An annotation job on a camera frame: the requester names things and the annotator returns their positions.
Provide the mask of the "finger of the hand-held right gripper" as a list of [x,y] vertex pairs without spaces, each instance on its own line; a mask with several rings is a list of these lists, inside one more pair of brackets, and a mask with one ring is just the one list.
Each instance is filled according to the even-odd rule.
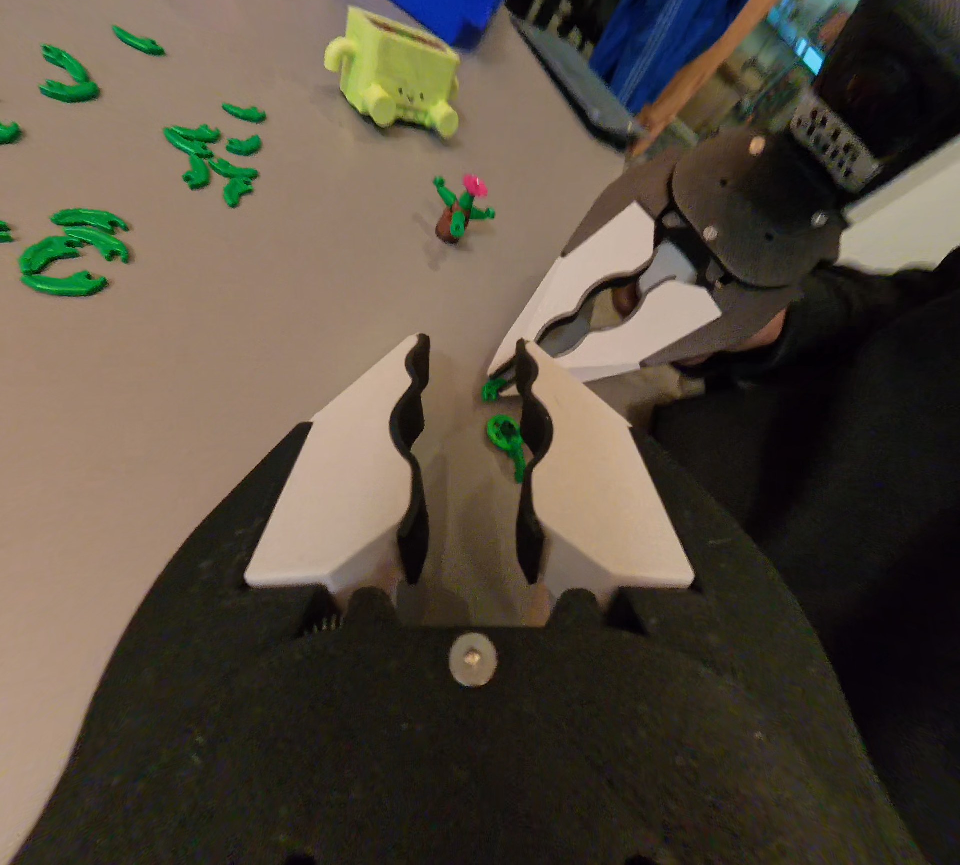
[[558,257],[499,344],[487,375],[505,377],[519,340],[539,341],[558,322],[574,318],[602,285],[639,273],[654,255],[655,232],[654,219],[632,202]]
[[642,362],[722,316],[711,293],[668,280],[650,291],[628,319],[589,331],[565,352],[548,356],[583,383],[635,371]]

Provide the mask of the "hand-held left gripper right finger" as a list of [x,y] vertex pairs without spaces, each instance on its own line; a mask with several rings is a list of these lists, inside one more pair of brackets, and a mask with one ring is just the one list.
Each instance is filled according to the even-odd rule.
[[521,483],[516,554],[555,604],[590,593],[685,592],[695,571],[628,420],[539,345],[520,341],[515,386],[532,454]]

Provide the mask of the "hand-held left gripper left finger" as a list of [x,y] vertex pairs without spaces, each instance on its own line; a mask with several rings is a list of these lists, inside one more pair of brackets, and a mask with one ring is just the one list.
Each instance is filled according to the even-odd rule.
[[320,586],[339,604],[420,582],[429,547],[422,467],[430,339],[408,336],[309,420],[245,571],[254,590]]

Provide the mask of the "green wheel stem piece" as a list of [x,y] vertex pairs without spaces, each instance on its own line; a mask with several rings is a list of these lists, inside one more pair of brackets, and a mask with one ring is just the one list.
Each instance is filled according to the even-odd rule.
[[514,481],[520,485],[524,480],[526,459],[520,424],[510,415],[493,415],[486,423],[486,436],[490,443],[510,460]]

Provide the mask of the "person's right forearm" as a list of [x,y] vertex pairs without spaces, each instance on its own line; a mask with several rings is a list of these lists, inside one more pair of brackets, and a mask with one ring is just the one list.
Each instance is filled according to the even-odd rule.
[[912,311],[958,292],[959,249],[933,268],[863,271],[833,264],[810,272],[786,307],[773,345],[714,358],[696,372],[706,391],[751,387],[775,372],[845,355]]

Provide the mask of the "person's right hand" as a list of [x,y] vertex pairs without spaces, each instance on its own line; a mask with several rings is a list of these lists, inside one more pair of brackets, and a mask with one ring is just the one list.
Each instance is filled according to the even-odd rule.
[[775,314],[773,319],[764,325],[762,329],[756,331],[750,337],[733,343],[719,351],[683,359],[678,363],[674,363],[674,367],[680,370],[689,370],[698,368],[714,358],[725,358],[731,355],[741,355],[769,348],[777,343],[781,337],[786,324],[786,315],[787,309],[784,308]]

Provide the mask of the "small brick flower plant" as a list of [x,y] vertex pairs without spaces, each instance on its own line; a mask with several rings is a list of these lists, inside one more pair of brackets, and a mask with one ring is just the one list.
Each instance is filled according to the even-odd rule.
[[448,187],[446,180],[439,175],[433,178],[433,187],[444,205],[436,235],[445,244],[457,244],[473,221],[493,221],[497,217],[493,207],[480,208],[476,204],[477,200],[488,196],[486,182],[478,175],[463,176],[460,194]]

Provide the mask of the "dark flat panel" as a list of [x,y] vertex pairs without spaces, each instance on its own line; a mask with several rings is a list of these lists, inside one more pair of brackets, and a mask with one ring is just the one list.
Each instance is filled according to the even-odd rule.
[[510,22],[588,133],[620,153],[636,144],[634,115],[568,41],[516,15]]

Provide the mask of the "person's black jacket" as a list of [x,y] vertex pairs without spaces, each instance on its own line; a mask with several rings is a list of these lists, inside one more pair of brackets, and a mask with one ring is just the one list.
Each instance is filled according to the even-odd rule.
[[958,863],[959,287],[651,433],[798,599],[923,856]]

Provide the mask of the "lime green toy pot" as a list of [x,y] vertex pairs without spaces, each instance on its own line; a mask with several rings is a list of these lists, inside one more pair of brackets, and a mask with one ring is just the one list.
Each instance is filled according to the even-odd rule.
[[323,56],[347,103],[379,128],[405,123],[443,140],[457,133],[461,57],[432,33],[348,6],[344,33]]

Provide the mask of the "scattered green leaf pieces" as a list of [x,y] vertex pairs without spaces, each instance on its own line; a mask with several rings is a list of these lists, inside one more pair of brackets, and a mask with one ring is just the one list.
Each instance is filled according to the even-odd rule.
[[[88,104],[101,98],[101,85],[75,55],[50,43],[42,43],[40,49],[43,60],[68,77],[67,80],[45,79],[38,87],[42,96],[65,105]],[[222,139],[219,127],[172,125],[162,127],[161,133],[175,151],[186,157],[189,167],[181,179],[191,191],[210,187],[213,177],[217,176],[222,179],[222,199],[231,209],[237,209],[244,198],[255,192],[258,169],[237,164],[214,150],[214,145]],[[55,232],[25,247],[17,259],[21,283],[37,294],[80,299],[105,291],[110,279],[87,268],[71,273],[51,272],[61,262],[81,259],[87,249],[107,263],[131,262],[133,253],[126,240],[131,225],[113,211],[66,207],[55,211],[50,221]]]

